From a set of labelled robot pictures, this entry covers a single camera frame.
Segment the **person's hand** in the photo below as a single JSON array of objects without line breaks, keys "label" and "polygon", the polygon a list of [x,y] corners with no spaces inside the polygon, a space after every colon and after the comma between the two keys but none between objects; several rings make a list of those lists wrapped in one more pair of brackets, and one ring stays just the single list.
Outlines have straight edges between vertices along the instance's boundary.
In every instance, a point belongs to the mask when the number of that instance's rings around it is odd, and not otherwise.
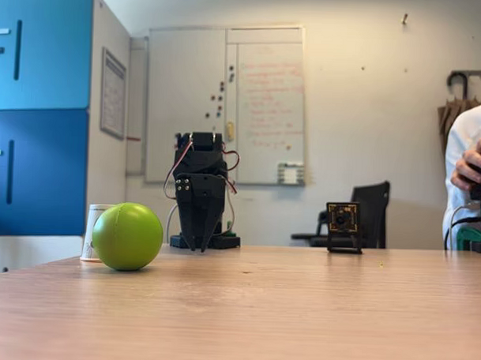
[{"label": "person's hand", "polygon": [[463,191],[481,184],[481,139],[456,161],[451,183]]}]

